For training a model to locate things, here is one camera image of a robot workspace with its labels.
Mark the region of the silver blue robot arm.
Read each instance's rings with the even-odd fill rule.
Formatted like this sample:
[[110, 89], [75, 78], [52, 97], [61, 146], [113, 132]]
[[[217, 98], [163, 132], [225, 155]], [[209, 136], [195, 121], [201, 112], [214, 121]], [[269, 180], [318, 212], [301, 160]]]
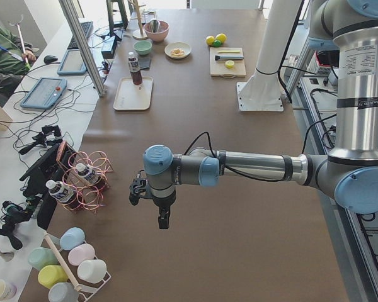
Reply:
[[310, 186], [358, 214], [378, 212], [378, 1], [313, 1], [308, 45], [339, 50], [335, 147], [328, 155], [250, 154], [153, 145], [130, 185], [129, 200], [151, 199], [169, 227], [176, 187], [215, 186], [234, 173], [257, 181]]

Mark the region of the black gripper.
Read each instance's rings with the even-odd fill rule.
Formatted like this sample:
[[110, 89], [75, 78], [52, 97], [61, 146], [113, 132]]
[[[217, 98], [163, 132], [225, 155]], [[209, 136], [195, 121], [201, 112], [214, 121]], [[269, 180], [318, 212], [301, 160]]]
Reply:
[[170, 185], [169, 187], [164, 189], [156, 189], [151, 186], [150, 192], [153, 203], [159, 208], [159, 228], [169, 228], [169, 215], [171, 211], [171, 205], [176, 200], [175, 185]]

